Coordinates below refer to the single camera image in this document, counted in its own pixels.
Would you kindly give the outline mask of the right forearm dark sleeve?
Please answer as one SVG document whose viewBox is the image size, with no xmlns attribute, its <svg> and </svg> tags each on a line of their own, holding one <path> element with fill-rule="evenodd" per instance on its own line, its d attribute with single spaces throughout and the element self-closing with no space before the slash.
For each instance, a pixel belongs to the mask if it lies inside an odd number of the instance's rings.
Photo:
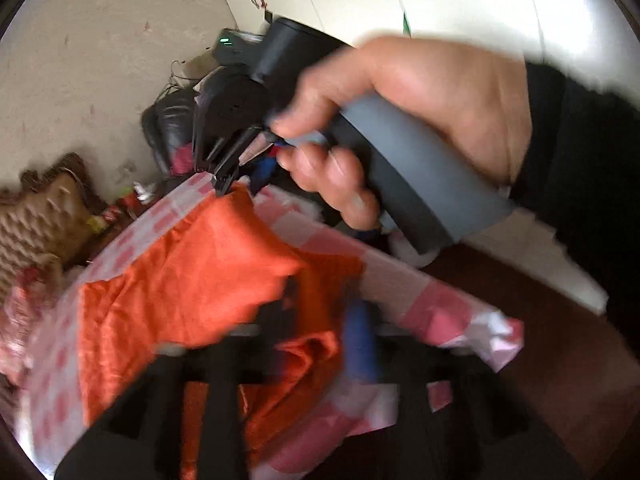
<svg viewBox="0 0 640 480">
<path fill-rule="evenodd" d="M 548 65 L 526 65 L 533 133 L 510 197 L 554 229 L 639 351 L 639 112 Z"/>
</svg>

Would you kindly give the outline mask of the right hand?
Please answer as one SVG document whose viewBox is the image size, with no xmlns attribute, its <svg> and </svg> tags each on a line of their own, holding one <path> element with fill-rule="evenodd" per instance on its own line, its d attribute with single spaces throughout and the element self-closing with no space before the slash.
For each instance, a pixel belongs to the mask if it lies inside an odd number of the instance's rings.
<svg viewBox="0 0 640 480">
<path fill-rule="evenodd" d="M 522 58 L 441 39 L 378 36 L 305 70 L 270 128 L 285 139 L 321 130 L 370 91 L 438 130 L 491 183 L 514 185 L 533 131 Z"/>
</svg>

